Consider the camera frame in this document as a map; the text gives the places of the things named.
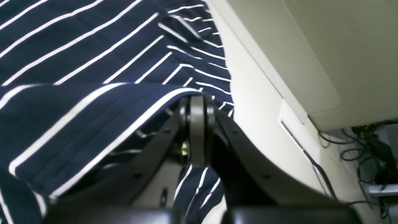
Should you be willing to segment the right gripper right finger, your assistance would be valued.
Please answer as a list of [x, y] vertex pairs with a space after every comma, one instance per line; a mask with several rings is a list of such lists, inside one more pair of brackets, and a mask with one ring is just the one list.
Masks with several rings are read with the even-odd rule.
[[325, 196], [267, 159], [210, 96], [190, 98], [190, 159], [224, 186], [223, 224], [360, 224], [348, 205]]

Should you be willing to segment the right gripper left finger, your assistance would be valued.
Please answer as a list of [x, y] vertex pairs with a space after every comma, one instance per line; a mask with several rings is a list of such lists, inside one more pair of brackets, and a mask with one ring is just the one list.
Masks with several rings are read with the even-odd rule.
[[48, 224], [180, 224], [173, 209], [180, 173], [188, 163], [183, 149], [189, 99], [182, 98], [143, 152], [104, 180], [61, 199]]

